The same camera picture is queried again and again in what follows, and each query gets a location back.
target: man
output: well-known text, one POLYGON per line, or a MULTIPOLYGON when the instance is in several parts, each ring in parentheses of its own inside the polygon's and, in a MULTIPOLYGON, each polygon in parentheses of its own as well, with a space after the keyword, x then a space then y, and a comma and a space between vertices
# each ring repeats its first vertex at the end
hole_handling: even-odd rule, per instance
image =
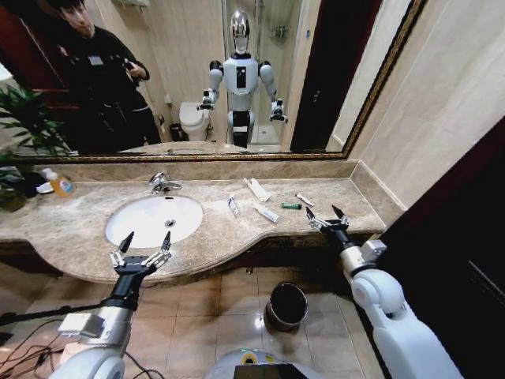
POLYGON ((90 20, 84 0, 47 0, 72 29, 60 51, 72 66, 74 91, 92 117, 85 152, 118 152, 161 142, 151 109, 137 91, 149 72, 111 32, 90 20))

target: chrome robot head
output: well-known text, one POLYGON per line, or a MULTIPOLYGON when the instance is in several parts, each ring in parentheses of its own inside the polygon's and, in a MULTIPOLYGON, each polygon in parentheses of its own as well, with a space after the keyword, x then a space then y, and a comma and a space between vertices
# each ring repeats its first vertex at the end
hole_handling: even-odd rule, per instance
POLYGON ((245 54, 249 43, 249 20, 247 14, 241 10, 236 10, 231 17, 230 22, 231 35, 234 37, 235 52, 237 54, 245 54))

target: white sink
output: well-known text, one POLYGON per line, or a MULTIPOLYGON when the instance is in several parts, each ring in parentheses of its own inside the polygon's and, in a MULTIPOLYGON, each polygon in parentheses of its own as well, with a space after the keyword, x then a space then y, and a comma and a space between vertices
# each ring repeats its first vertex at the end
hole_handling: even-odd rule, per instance
POLYGON ((200 204, 189 197, 146 197, 117 210, 107 222, 105 236, 118 246, 134 231, 130 247, 159 247, 168 231, 172 243, 189 237, 203 217, 200 204))

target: cable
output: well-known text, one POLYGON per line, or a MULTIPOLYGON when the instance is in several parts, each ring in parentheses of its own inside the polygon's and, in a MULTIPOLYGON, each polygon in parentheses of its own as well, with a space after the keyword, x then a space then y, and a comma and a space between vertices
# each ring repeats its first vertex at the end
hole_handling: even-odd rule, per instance
MULTIPOLYGON (((29 339, 30 339, 30 338, 31 338, 31 337, 32 337, 35 333, 37 333, 37 332, 39 331, 39 329, 41 329, 41 328, 42 328, 43 326, 45 326, 45 325, 51 324, 51 323, 56 322, 56 321, 61 322, 61 321, 63 321, 63 320, 62 320, 61 318, 57 318, 57 319, 54 319, 54 320, 49 320, 49 321, 46 321, 46 322, 44 322, 43 324, 39 325, 39 326, 38 326, 38 327, 37 327, 37 328, 36 328, 33 332, 31 332, 30 334, 28 334, 28 336, 27 336, 27 337, 26 337, 23 341, 21 341, 21 343, 20 343, 19 345, 17 345, 17 346, 14 348, 14 350, 12 350, 12 351, 10 352, 10 354, 7 356, 7 359, 6 359, 5 361, 3 361, 3 362, 0 362, 0 369, 1 369, 3 366, 5 366, 7 362, 16 361, 16 360, 18 360, 18 359, 23 358, 23 357, 27 354, 27 352, 28 352, 28 351, 27 351, 27 352, 25 352, 25 353, 24 353, 24 355, 22 355, 21 357, 18 357, 18 358, 15 358, 15 359, 11 359, 11 357, 13 356, 13 354, 14 354, 16 351, 18 351, 18 350, 20 349, 20 347, 21 347, 21 346, 23 346, 23 344, 24 344, 26 341, 28 341, 28 340, 29 340, 29 339)), ((49 346, 50 346, 50 345, 51 345, 51 344, 52 344, 52 343, 53 343, 53 342, 54 342, 54 341, 55 341, 58 337, 59 337, 59 335, 58 335, 58 336, 56 336, 55 338, 53 338, 53 339, 52 339, 52 341, 50 341, 50 342, 49 342, 49 344, 47 345, 47 347, 49 347, 49 346)))
POLYGON ((165 377, 158 371, 158 370, 154 370, 154 369, 147 369, 145 371, 142 371, 141 373, 138 373, 137 375, 135 375, 133 377, 133 379, 137 379, 138 377, 140 377, 140 375, 142 375, 143 373, 147 374, 149 377, 151 377, 149 375, 149 373, 155 373, 157 375, 159 375, 159 377, 161 377, 161 379, 165 379, 165 377))
POLYGON ((128 351, 125 351, 125 354, 128 356, 128 358, 130 358, 133 361, 133 363, 135 363, 135 365, 137 365, 137 367, 139 369, 141 369, 141 371, 137 375, 135 375, 133 377, 133 379, 137 379, 140 375, 142 375, 144 373, 148 376, 149 379, 152 379, 152 376, 150 373, 155 373, 156 375, 159 375, 159 377, 161 377, 161 379, 165 379, 165 377, 158 370, 145 369, 144 367, 142 367, 140 365, 140 363, 137 362, 137 360, 128 351))
POLYGON ((1 372, 0 373, 0 379, 5 379, 7 377, 10 377, 10 374, 12 373, 12 371, 16 367, 18 367, 21 363, 27 362, 27 361, 29 361, 31 359, 34 359, 34 358, 37 358, 37 363, 36 363, 35 367, 32 368, 32 369, 30 369, 30 370, 27 370, 25 373, 27 373, 28 371, 33 371, 33 373, 36 375, 37 369, 42 365, 42 363, 45 362, 45 360, 47 359, 48 355, 50 357, 50 367, 54 371, 54 361, 52 360, 52 356, 53 356, 53 354, 59 354, 59 353, 62 353, 62 352, 63 352, 63 349, 51 350, 50 347, 45 347, 44 349, 41 349, 41 350, 36 351, 34 353, 31 353, 29 356, 24 357, 23 359, 21 359, 18 363, 16 363, 12 367, 10 367, 7 370, 1 372))

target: marble countertop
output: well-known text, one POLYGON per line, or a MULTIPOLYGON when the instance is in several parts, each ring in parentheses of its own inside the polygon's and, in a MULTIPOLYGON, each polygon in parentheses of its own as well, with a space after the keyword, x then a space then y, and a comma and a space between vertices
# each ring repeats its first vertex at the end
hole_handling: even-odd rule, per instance
MULTIPOLYGON (((307 222, 305 210, 281 208, 282 201, 297 202, 302 192, 315 206, 312 210, 330 219, 331 205, 350 217, 350 233, 381 233, 385 229, 354 183, 348 178, 264 179, 261 185, 272 197, 265 203, 280 215, 272 223, 254 206, 260 203, 242 180, 180 181, 182 189, 173 196, 187 196, 204 210, 200 227, 188 238, 172 245, 172 258, 146 282, 173 281, 220 266, 270 236, 316 233, 307 222), (234 193, 240 208, 234 217, 226 198, 234 193)), ((83 280, 113 283, 109 252, 115 246, 105 237, 110 216, 121 206, 151 195, 144 182, 77 183, 71 197, 55 193, 39 195, 22 209, 2 214, 0 243, 29 241, 38 254, 55 268, 83 280)), ((126 255, 150 255, 155 249, 130 249, 126 255)))

